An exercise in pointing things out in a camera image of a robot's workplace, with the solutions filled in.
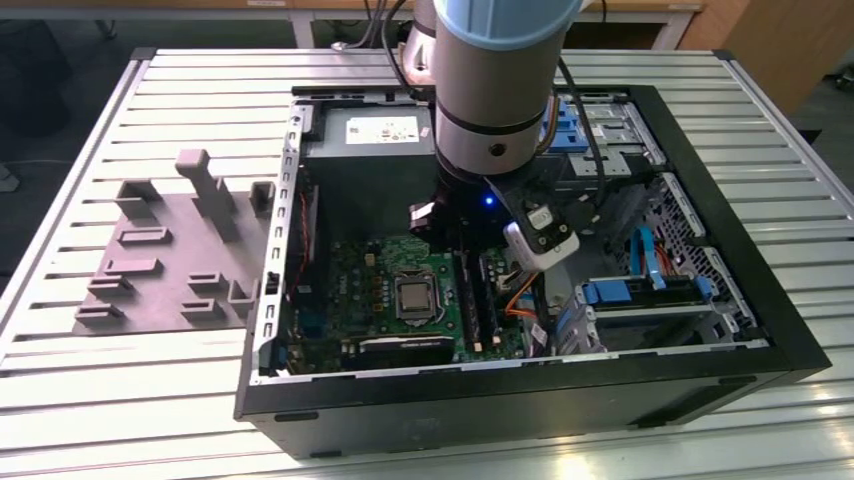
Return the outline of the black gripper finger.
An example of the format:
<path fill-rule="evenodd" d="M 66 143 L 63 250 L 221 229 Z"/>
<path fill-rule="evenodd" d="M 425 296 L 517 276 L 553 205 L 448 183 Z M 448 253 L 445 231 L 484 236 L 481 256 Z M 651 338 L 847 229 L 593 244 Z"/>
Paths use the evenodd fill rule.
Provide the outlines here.
<path fill-rule="evenodd" d="M 412 204 L 408 231 L 430 250 L 454 250 L 458 247 L 458 216 L 437 201 Z"/>

